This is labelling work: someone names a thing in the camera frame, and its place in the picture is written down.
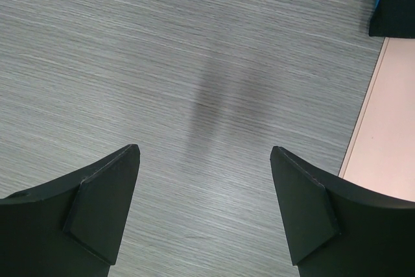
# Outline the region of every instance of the black object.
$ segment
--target black object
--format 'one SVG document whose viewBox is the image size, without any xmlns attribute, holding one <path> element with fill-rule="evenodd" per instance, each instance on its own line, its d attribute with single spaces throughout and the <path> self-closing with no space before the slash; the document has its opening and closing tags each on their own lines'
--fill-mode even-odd
<svg viewBox="0 0 415 277">
<path fill-rule="evenodd" d="M 415 276 L 415 202 L 352 184 L 282 147 L 271 166 L 301 277 Z"/>
<path fill-rule="evenodd" d="M 415 38 L 415 0 L 377 0 L 369 36 Z"/>
<path fill-rule="evenodd" d="M 139 169 L 119 151 L 0 200 L 0 276 L 107 277 L 117 259 Z"/>
</svg>

